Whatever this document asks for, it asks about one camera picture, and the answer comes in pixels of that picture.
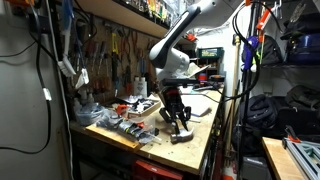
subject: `wire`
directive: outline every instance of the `wire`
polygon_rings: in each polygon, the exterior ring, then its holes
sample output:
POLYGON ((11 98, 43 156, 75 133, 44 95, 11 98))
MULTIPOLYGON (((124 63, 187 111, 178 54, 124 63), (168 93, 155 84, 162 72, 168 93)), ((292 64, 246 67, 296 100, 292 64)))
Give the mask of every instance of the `wire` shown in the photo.
MULTIPOLYGON (((271 14, 271 16, 276 20, 276 24, 277 24, 277 27, 279 29, 280 32, 282 32, 281 30, 281 27, 279 25, 279 22, 276 18, 276 16, 273 14, 273 12, 263 3, 261 2, 257 2, 257 1, 251 1, 251 3, 254 3, 254 4, 261 4, 262 6, 264 6, 271 14)), ((237 98, 240 98, 240 97, 243 97, 244 95, 250 93, 250 91, 255 87, 255 85, 257 84, 258 80, 259 80, 259 76, 260 76, 260 61, 258 60, 259 57, 257 56, 256 54, 256 50, 251 46, 251 44, 249 44, 248 40, 241 34, 240 30, 239 30, 239 27, 237 25, 237 18, 238 18, 238 14, 239 12, 244 8, 244 4, 242 4, 242 6, 240 7, 240 9, 238 10, 238 12, 233 16, 233 19, 232 19, 232 27, 233 27, 233 30, 235 31, 235 33, 239 36, 240 40, 242 42, 244 42, 244 44, 248 47, 248 49, 251 51, 252 55, 254 56, 254 59, 257 59, 256 61, 256 66, 257 66, 257 72, 255 74, 255 78, 253 79, 253 82, 252 84, 244 91, 242 92, 241 94, 239 95, 236 95, 236 96, 226 96, 224 95, 221 91, 219 91, 219 89, 216 89, 221 95, 223 95, 224 97, 226 98, 229 98, 227 99, 226 101, 230 100, 230 99, 237 99, 237 98)))
POLYGON ((33 43, 31 43, 29 46, 27 46, 26 48, 24 48, 22 51, 15 53, 15 54, 11 54, 11 55, 1 55, 0 58, 4 58, 4 57, 13 57, 13 56, 18 56, 22 53, 24 53, 26 50, 28 50, 29 48, 31 48, 34 44, 36 43, 36 41, 33 41, 33 43))
MULTIPOLYGON (((74 0, 74 2, 77 4, 77 6, 79 7, 80 11, 84 14, 84 16, 88 19, 87 22, 89 23, 90 21, 90 17, 88 15, 88 13, 82 8, 82 6, 80 5, 80 3, 78 2, 78 0, 74 0)), ((94 28, 94 33, 83 42, 83 44, 86 44, 87 42, 89 42, 91 39, 93 39, 97 33, 98 33, 98 28, 95 24, 93 24, 93 28, 94 28)))
MULTIPOLYGON (((34 18, 35 18, 35 21, 36 21, 37 34, 38 34, 38 39, 37 40, 39 42, 41 42, 41 29, 40 29, 39 17, 38 17, 38 14, 36 13, 34 7, 32 5, 30 5, 30 7, 32 9, 32 12, 34 14, 34 18)), ((41 51, 41 45, 38 43, 37 55, 36 55, 36 68, 37 68, 37 74, 38 74, 38 77, 39 77, 39 81, 40 81, 41 87, 44 90, 46 88, 45 88, 45 84, 44 84, 44 81, 43 81, 43 78, 42 78, 42 74, 41 74, 41 70, 40 70, 40 51, 41 51)), ((46 100, 46 105, 47 105, 47 112, 48 112, 48 114, 47 114, 48 115, 48 131, 47 131, 48 134, 47 134, 46 143, 40 150, 37 150, 37 151, 25 151, 25 150, 12 148, 12 147, 0 147, 0 149, 17 151, 17 152, 20 152, 20 153, 23 153, 23 154, 29 154, 29 155, 38 154, 38 153, 42 152, 48 146, 48 144, 50 142, 50 139, 51 139, 51 106, 50 106, 50 101, 48 99, 46 100)))
MULTIPOLYGON (((49 0, 46 0, 46 5, 47 5, 47 11, 48 11, 50 32, 51 32, 51 37, 52 37, 53 51, 54 51, 54 55, 55 55, 55 58, 56 58, 56 62, 58 62, 59 61, 58 60, 58 52, 57 52, 57 48, 56 48, 55 35, 54 35, 54 30, 53 30, 53 25, 52 25, 52 17, 51 17, 51 9, 50 9, 50 5, 49 5, 49 0)), ((57 71, 58 71, 58 76, 59 76, 59 82, 60 82, 60 88, 61 88, 60 90, 61 90, 63 106, 64 106, 64 112, 65 112, 66 123, 67 123, 69 154, 70 154, 70 177, 71 177, 72 180, 74 180, 74 177, 73 177, 73 163, 72 163, 72 161, 73 161, 73 150, 72 150, 72 139, 71 139, 71 132, 70 132, 70 120, 69 120, 67 103, 66 103, 65 93, 64 93, 63 84, 62 84, 61 71, 60 71, 59 67, 57 67, 57 71)))
POLYGON ((44 47, 44 46, 41 44, 41 42, 39 42, 39 40, 37 40, 37 39, 31 34, 31 32, 29 32, 29 34, 30 34, 31 38, 32 38, 33 40, 35 40, 36 43, 40 44, 42 50, 44 50, 44 52, 47 53, 47 55, 48 55, 52 60, 55 60, 55 56, 54 56, 46 47, 44 47))
POLYGON ((228 100, 225 100, 225 101, 217 101, 217 100, 215 100, 215 99, 213 99, 213 98, 211 98, 210 96, 208 96, 208 95, 206 95, 206 94, 202 94, 202 93, 195 93, 195 94, 190 94, 190 93, 182 93, 181 95, 201 95, 201 96, 205 96, 205 97, 207 97, 207 98, 209 98, 210 100, 212 100, 213 102, 216 102, 216 103, 219 103, 219 104, 221 104, 221 103, 225 103, 225 102, 227 102, 227 101, 230 101, 231 99, 228 99, 228 100))
POLYGON ((83 12, 83 14, 90 19, 89 15, 86 13, 86 11, 82 8, 82 6, 79 4, 78 0, 74 0, 74 2, 77 4, 77 6, 79 7, 79 9, 83 12))

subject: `wooden workbench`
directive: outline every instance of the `wooden workbench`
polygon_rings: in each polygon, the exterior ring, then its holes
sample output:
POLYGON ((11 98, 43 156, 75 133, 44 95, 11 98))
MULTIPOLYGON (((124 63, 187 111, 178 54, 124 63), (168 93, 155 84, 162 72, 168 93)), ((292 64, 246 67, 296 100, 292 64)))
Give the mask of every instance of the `wooden workbench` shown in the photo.
POLYGON ((305 179, 289 152, 282 147, 281 140, 264 137, 262 141, 277 179, 305 179))
MULTIPOLYGON (((220 101, 221 99, 221 95, 217 91, 209 91, 206 95, 216 101, 220 101)), ((201 106, 203 101, 209 100, 208 97, 203 95, 195 95, 195 97, 197 101, 194 103, 199 106, 201 106)), ((202 117, 191 116, 192 121, 188 122, 188 128, 194 128, 194 137, 191 141, 184 143, 172 144, 170 142, 170 134, 173 132, 173 129, 162 119, 159 110, 156 110, 150 116, 155 118, 156 127, 159 129, 158 137, 160 137, 162 141, 151 142, 142 147, 138 147, 135 143, 128 143, 128 141, 123 140, 121 137, 119 139, 119 135, 116 135, 116 133, 106 132, 106 130, 101 128, 92 126, 87 129, 79 128, 75 123, 71 124, 70 128, 116 147, 132 150, 135 154, 161 164, 198 175, 218 106, 218 103, 211 101, 207 113, 202 117)))

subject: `power cord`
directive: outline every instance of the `power cord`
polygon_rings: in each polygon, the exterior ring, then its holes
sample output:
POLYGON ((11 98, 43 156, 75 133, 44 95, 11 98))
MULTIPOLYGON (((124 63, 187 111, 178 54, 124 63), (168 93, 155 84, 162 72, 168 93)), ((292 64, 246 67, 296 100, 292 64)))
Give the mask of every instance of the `power cord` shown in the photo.
POLYGON ((15 53, 15 54, 11 54, 11 55, 1 55, 0 58, 4 58, 4 57, 14 57, 14 56, 18 56, 22 53, 24 53, 26 50, 28 50, 29 48, 31 48, 34 44, 36 43, 36 41, 33 41, 33 43, 31 43, 30 45, 28 45, 26 48, 24 48, 22 51, 15 53))
MULTIPOLYGON (((46 0, 46 7, 48 11, 48 18, 49 18, 49 25, 50 25, 50 32, 51 32, 51 38, 52 38, 52 46, 53 46, 53 51, 54 55, 56 58, 56 61, 58 61, 58 52, 56 48, 56 41, 55 41, 55 35, 54 35, 54 30, 53 30, 53 25, 52 25, 52 18, 51 18, 51 9, 49 5, 49 0, 46 0)), ((65 117, 66 117, 66 123, 67 123, 67 132, 68 132, 68 143, 69 143, 69 154, 70 154, 70 177, 73 180, 73 150, 72 150, 72 139, 71 139, 71 132, 70 132, 70 119, 68 115, 68 110, 67 110, 67 103, 66 103, 66 98, 65 98, 65 93, 64 93, 64 88, 62 84, 62 78, 61 78, 61 72, 60 69, 57 68, 58 70, 58 75, 59 75, 59 82, 60 82, 60 88, 61 88, 61 94, 62 94, 62 100, 63 100, 63 106, 64 106, 64 112, 65 112, 65 117)))
MULTIPOLYGON (((36 21, 37 34, 38 34, 37 41, 41 42, 41 29, 40 29, 39 17, 38 17, 38 14, 36 13, 34 7, 31 5, 30 0, 28 0, 28 1, 29 1, 30 7, 32 9, 32 12, 34 14, 35 21, 36 21)), ((44 81, 43 81, 43 78, 42 78, 42 74, 41 74, 41 70, 40 70, 41 45, 39 43, 37 43, 37 44, 38 44, 38 46, 37 46, 37 55, 36 55, 36 68, 37 68, 37 74, 38 74, 38 77, 39 77, 39 81, 40 81, 41 87, 42 87, 43 91, 45 92, 47 89, 45 88, 45 84, 44 84, 44 81)), ((48 115, 48 130, 47 130, 48 134, 47 134, 46 143, 40 150, 37 150, 37 151, 25 151, 25 150, 12 148, 12 147, 0 147, 0 149, 1 150, 17 151, 17 152, 20 152, 20 153, 23 153, 23 154, 29 154, 29 155, 38 154, 38 153, 42 152, 48 146, 48 144, 50 142, 50 139, 51 139, 51 106, 50 106, 50 99, 48 97, 46 97, 46 106, 47 106, 47 112, 48 112, 48 114, 47 114, 48 115)))
POLYGON ((80 14, 80 16, 83 17, 83 18, 84 18, 84 16, 85 16, 84 19, 88 22, 88 24, 90 24, 90 25, 92 24, 92 25, 93 25, 93 28, 94 28, 93 34, 92 34, 87 40, 85 40, 85 41, 83 42, 83 44, 86 44, 90 39, 93 39, 93 38, 97 35, 98 29, 97 29, 97 26, 96 26, 93 22, 90 22, 90 21, 91 21, 90 16, 89 16, 88 13, 82 8, 82 6, 81 6, 80 3, 78 2, 78 0, 74 0, 74 2, 77 4, 77 6, 79 7, 80 11, 83 13, 83 14, 81 14, 81 13, 78 12, 78 14, 80 14))
MULTIPOLYGON (((282 29, 280 27, 280 24, 279 24, 279 21, 277 20, 276 16, 274 15, 274 13, 271 11, 270 8, 268 8, 265 4, 261 3, 261 2, 257 2, 257 1, 251 1, 251 3, 254 3, 254 4, 260 4, 262 6, 264 6, 271 14, 271 16, 275 19, 276 21, 276 24, 277 24, 277 28, 279 29, 280 32, 282 32, 282 29)), ((240 9, 238 10, 238 12, 233 16, 233 19, 232 19, 232 27, 233 27, 233 30, 235 31, 236 35, 239 36, 240 40, 242 42, 244 42, 244 44, 249 48, 249 50, 251 51, 251 53, 253 54, 254 56, 254 59, 257 59, 256 61, 256 66, 257 66, 257 71, 256 71, 256 74, 255 74, 255 78, 252 82, 252 84, 244 91, 242 92, 241 94, 239 95, 236 95, 236 96, 227 96, 227 95, 224 95, 219 89, 215 89, 218 93, 220 93, 221 95, 223 95, 225 98, 228 98, 226 99, 225 101, 222 101, 222 102, 226 102, 226 101, 229 101, 231 99, 237 99, 237 98, 241 98, 243 97, 244 95, 250 93, 250 91, 255 87, 255 85, 257 84, 258 80, 259 80, 259 76, 260 76, 260 69, 261 69, 261 64, 260 64, 260 61, 259 61, 259 57, 257 56, 257 53, 256 53, 256 50, 249 44, 248 40, 241 34, 240 30, 239 30, 239 27, 237 25, 237 18, 238 18, 238 14, 239 12, 245 7, 245 5, 243 4, 240 9)))

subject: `black cable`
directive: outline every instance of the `black cable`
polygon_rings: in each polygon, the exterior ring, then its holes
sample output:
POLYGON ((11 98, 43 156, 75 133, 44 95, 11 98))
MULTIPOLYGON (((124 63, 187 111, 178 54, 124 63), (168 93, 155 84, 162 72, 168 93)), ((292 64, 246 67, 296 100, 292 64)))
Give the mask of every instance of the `black cable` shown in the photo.
POLYGON ((38 45, 40 45, 41 49, 44 50, 44 52, 47 53, 47 55, 53 60, 53 62, 56 63, 57 61, 56 61, 54 55, 53 55, 46 47, 44 47, 44 46, 42 45, 42 43, 39 42, 39 41, 31 34, 31 32, 29 32, 29 34, 30 34, 31 38, 32 38, 38 45))
POLYGON ((87 14, 87 12, 82 8, 82 6, 79 4, 78 0, 74 0, 74 2, 77 4, 77 6, 79 7, 79 9, 83 12, 83 14, 90 19, 89 15, 87 14))
MULTIPOLYGON (((277 21, 277 18, 276 16, 273 14, 273 12, 271 11, 270 8, 268 8, 265 4, 261 3, 261 2, 256 2, 256 1, 251 1, 251 3, 257 3, 257 4, 261 4, 262 6, 264 6, 271 14, 271 16, 276 20, 276 23, 277 23, 277 27, 279 29, 280 32, 282 32, 281 30, 281 27, 279 25, 279 22, 277 21)), ((240 9, 238 10, 238 12, 233 16, 233 19, 232 19, 232 27, 233 27, 233 30, 235 31, 235 33, 239 36, 240 40, 242 42, 244 42, 244 44, 249 48, 249 50, 251 51, 252 55, 254 56, 255 59, 257 59, 256 61, 256 66, 257 66, 257 72, 255 74, 255 78, 253 79, 253 82, 252 84, 244 91, 242 92, 241 94, 239 95, 236 95, 236 96, 227 96, 227 95, 224 95, 221 91, 219 91, 219 89, 216 89, 221 95, 223 95, 225 98, 229 98, 227 99, 230 100, 230 99, 237 99, 237 98, 240 98, 240 97, 243 97, 244 95, 250 93, 250 91, 254 88, 254 86, 257 84, 258 80, 259 80, 259 76, 260 76, 260 67, 261 67, 261 64, 260 64, 260 61, 259 61, 259 57, 257 56, 256 52, 255 52, 255 49, 249 44, 248 40, 241 34, 239 28, 238 28, 238 25, 237 25, 237 18, 238 18, 238 14, 239 12, 245 7, 244 4, 242 4, 242 6, 240 7, 240 9)))
MULTIPOLYGON (((35 21, 36 21, 36 26, 37 26, 37 34, 38 34, 38 42, 41 42, 41 29, 40 29, 40 21, 39 21, 39 17, 38 14, 36 13, 34 7, 32 5, 30 5, 32 12, 34 14, 35 17, 35 21)), ((42 74, 41 74, 41 70, 40 70, 40 51, 41 51, 41 44, 38 43, 37 46, 37 56, 36 56, 36 67, 37 67, 37 74, 40 80, 40 84, 42 89, 46 89, 45 88, 45 84, 42 78, 42 74)), ((23 154, 38 154, 41 151, 43 151, 49 144, 50 139, 51 139, 51 106, 50 106, 50 101, 46 100, 46 105, 47 105, 47 112, 48 112, 48 134, 47 134, 47 140, 45 145, 37 151, 24 151, 24 150, 20 150, 20 149, 16 149, 16 148, 12 148, 12 147, 0 147, 0 149, 2 150, 12 150, 12 151, 17 151, 23 154)))
POLYGON ((230 101, 230 100, 231 100, 231 99, 228 99, 228 100, 225 100, 225 101, 217 101, 217 100, 215 100, 215 99, 211 98, 210 96, 208 96, 208 95, 206 95, 206 94, 202 94, 202 93, 195 93, 195 94, 182 93, 181 95, 201 95, 201 96, 205 96, 205 97, 209 98, 210 100, 212 100, 212 101, 214 101, 214 102, 216 102, 216 103, 219 103, 219 104, 221 104, 221 103, 225 103, 225 102, 227 102, 227 101, 230 101))
MULTIPOLYGON (((91 18, 89 17, 88 12, 86 12, 86 11, 82 8, 82 6, 81 6, 80 3, 78 2, 78 0, 74 0, 74 2, 77 4, 77 6, 79 7, 80 11, 84 14, 84 16, 88 19, 87 22, 89 22, 89 21, 91 20, 91 18)), ((83 44, 86 44, 87 42, 89 42, 91 39, 93 39, 93 38, 97 35, 98 28, 97 28, 97 26, 96 26, 95 24, 93 24, 93 28, 94 28, 93 34, 92 34, 87 40, 85 40, 85 41, 83 42, 83 44)))
POLYGON ((32 47, 34 44, 36 43, 36 41, 33 41, 33 43, 31 43, 29 46, 27 46, 26 48, 24 48, 22 51, 15 53, 15 54, 11 54, 11 55, 1 55, 0 58, 4 58, 4 57, 13 57, 13 56, 18 56, 22 53, 24 53, 26 50, 28 50, 30 47, 32 47))

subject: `label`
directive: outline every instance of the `label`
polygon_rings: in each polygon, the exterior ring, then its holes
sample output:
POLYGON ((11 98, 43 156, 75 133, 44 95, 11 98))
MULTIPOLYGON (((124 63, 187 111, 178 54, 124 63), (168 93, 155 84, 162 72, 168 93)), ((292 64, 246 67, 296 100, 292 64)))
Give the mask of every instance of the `label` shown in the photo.
POLYGON ((51 101, 52 98, 51 98, 51 94, 50 94, 49 89, 43 88, 42 90, 43 90, 43 94, 44 94, 44 97, 46 98, 46 100, 51 101))

